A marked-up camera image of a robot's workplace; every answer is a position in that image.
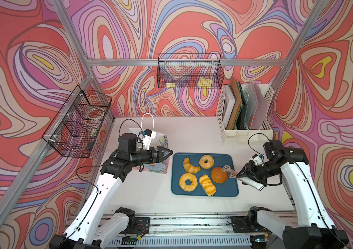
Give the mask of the metal serving tongs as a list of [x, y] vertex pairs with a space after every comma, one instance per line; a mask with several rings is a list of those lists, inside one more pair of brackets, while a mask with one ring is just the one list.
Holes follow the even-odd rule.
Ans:
[[[233, 170], [229, 165], [223, 166], [223, 167], [222, 167], [222, 170], [223, 170], [224, 172], [227, 172], [227, 174], [228, 174], [228, 176], [229, 176], [230, 178], [234, 178], [234, 179], [236, 179], [236, 180], [238, 180], [238, 181], [241, 181], [242, 178], [249, 178], [249, 177], [236, 177], [237, 172], [236, 172], [235, 170]], [[255, 188], [255, 189], [259, 190], [259, 191], [262, 191], [264, 187], [265, 187], [265, 186], [262, 184], [262, 187], [253, 187], [253, 188]]]

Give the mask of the floral paper gift bag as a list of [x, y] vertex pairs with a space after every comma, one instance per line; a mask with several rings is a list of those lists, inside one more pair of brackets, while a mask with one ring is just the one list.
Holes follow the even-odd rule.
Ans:
[[[144, 128], [143, 119], [145, 116], [150, 116], [152, 119], [151, 127], [148, 126]], [[166, 174], [169, 157], [172, 152], [169, 150], [168, 137], [165, 133], [155, 131], [155, 121], [154, 116], [151, 113], [145, 113], [141, 119], [139, 125], [140, 128], [130, 128], [129, 132], [134, 133], [138, 136], [137, 150], [143, 153], [148, 153], [151, 159], [144, 159], [143, 162], [148, 162], [146, 164], [137, 165], [133, 169], [154, 173]]]

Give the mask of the round brown bun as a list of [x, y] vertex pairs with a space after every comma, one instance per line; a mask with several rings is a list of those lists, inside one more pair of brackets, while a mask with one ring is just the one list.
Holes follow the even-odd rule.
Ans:
[[228, 174], [222, 168], [216, 167], [211, 171], [211, 177], [213, 182], [222, 184], [228, 179]]

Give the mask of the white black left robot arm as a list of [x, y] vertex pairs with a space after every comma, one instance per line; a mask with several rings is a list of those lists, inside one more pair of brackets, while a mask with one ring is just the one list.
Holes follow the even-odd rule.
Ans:
[[134, 167], [164, 162], [173, 154], [163, 146], [150, 147], [148, 138], [144, 139], [143, 148], [137, 149], [138, 140], [134, 133], [118, 138], [118, 148], [102, 164], [98, 181], [80, 213], [62, 235], [52, 237], [49, 248], [104, 249], [122, 232], [134, 231], [135, 212], [124, 207], [100, 225], [107, 205]]

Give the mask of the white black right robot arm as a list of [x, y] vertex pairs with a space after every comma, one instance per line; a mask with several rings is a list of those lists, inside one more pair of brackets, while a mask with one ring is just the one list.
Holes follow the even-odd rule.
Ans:
[[294, 226], [264, 207], [253, 206], [246, 218], [252, 230], [265, 228], [283, 241], [287, 249], [342, 249], [349, 238], [339, 230], [327, 213], [310, 174], [309, 160], [303, 149], [283, 146], [281, 141], [264, 144], [267, 162], [251, 159], [233, 174], [236, 179], [258, 190], [269, 186], [268, 178], [280, 176], [282, 185], [297, 212]]

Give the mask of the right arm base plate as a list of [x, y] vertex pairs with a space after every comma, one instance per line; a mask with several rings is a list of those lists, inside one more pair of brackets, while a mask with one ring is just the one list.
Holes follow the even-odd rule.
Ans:
[[270, 209], [259, 206], [252, 206], [246, 216], [230, 216], [230, 225], [234, 233], [267, 232], [257, 221], [258, 211], [270, 211]]

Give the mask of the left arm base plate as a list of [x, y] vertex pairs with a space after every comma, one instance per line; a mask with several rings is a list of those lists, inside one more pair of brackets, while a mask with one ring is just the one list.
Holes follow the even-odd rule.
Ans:
[[115, 214], [122, 213], [128, 217], [128, 225], [120, 234], [147, 234], [149, 232], [150, 218], [136, 217], [134, 210], [126, 207], [120, 207], [115, 211]]

